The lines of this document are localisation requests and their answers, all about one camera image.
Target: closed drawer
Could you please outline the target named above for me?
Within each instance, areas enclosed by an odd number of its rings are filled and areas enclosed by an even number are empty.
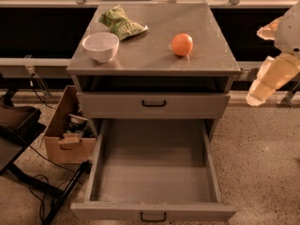
[[[85,219],[226,221],[203,120],[105,119],[84,202]]]
[[[224,94],[78,93],[90,118],[220,118],[229,96]]]

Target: cardboard box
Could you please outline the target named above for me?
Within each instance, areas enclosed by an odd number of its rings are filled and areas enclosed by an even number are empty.
[[[90,156],[95,138],[80,138],[79,142],[62,142],[69,121],[69,113],[78,111],[79,101],[75,86],[67,86],[61,97],[51,123],[46,128],[44,141],[48,159],[55,163],[82,163]]]

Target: drawer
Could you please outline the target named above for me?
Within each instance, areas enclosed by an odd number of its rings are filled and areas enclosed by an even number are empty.
[[[104,119],[83,219],[227,221],[203,120]]]
[[[225,94],[78,93],[89,118],[205,118],[222,116]]]

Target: gray tabletop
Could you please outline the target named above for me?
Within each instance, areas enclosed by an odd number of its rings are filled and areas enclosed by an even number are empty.
[[[100,4],[83,38],[109,28],[98,22],[102,13],[118,4]],[[120,42],[113,60],[100,64],[83,51],[80,43],[67,67],[72,75],[133,76],[231,76],[239,74],[233,54],[205,3],[121,4],[127,16],[149,30]],[[172,39],[191,35],[194,47],[189,56],[173,54]]]

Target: green snack bag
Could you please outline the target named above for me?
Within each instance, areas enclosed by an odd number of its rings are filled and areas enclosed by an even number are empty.
[[[116,34],[120,40],[136,36],[148,30],[147,26],[143,27],[130,20],[121,5],[104,12],[99,21],[109,27],[111,32]]]

